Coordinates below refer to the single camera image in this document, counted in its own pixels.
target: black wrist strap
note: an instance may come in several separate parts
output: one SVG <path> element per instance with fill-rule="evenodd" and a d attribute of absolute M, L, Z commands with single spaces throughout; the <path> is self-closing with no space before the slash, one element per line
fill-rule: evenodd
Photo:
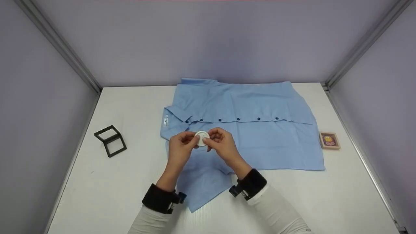
<path fill-rule="evenodd" d="M 251 169 L 242 180 L 238 179 L 237 183 L 230 188 L 229 192 L 234 197 L 243 193 L 245 200 L 248 201 L 266 186 L 267 180 L 256 169 Z"/>
<path fill-rule="evenodd" d="M 174 204 L 183 203 L 186 198 L 186 194 L 179 192 L 178 194 L 173 192 L 166 192 L 158 188 L 155 184 L 152 184 L 147 190 L 142 203 L 147 208 L 163 214 L 171 214 Z"/>

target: small box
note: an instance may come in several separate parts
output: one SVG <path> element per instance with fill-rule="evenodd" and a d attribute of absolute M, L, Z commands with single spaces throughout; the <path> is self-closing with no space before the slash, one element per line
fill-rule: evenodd
<path fill-rule="evenodd" d="M 319 132 L 321 147 L 323 149 L 340 149 L 339 141 L 335 132 Z"/>

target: shirt label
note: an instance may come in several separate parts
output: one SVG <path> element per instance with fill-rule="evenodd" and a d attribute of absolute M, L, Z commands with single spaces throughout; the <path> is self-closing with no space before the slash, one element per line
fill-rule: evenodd
<path fill-rule="evenodd" d="M 169 121 L 169 115 L 165 115 L 165 119 L 163 120 L 163 127 L 168 126 L 168 121 Z"/>

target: white round object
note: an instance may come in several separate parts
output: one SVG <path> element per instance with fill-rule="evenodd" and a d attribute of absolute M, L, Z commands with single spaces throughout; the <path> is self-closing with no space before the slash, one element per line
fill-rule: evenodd
<path fill-rule="evenodd" d="M 205 131 L 199 131 L 195 133 L 195 136 L 199 136 L 198 146 L 206 146 L 206 144 L 202 141 L 204 137 L 209 138 L 209 134 Z"/>

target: white tabletop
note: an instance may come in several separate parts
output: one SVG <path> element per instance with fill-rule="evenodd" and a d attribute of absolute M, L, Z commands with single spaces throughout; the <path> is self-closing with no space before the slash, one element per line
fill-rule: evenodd
<path fill-rule="evenodd" d="M 293 84 L 320 131 L 335 132 L 341 149 L 324 150 L 326 170 L 267 170 L 261 173 L 301 214 L 316 234 L 398 233 L 319 83 Z M 104 88 L 49 234 L 127 233 L 147 189 L 167 161 L 159 136 L 162 111 L 175 86 Z M 127 150 L 108 158 L 94 137 L 114 125 Z M 190 213 L 175 208 L 166 233 L 269 233 L 245 200 L 224 191 Z"/>

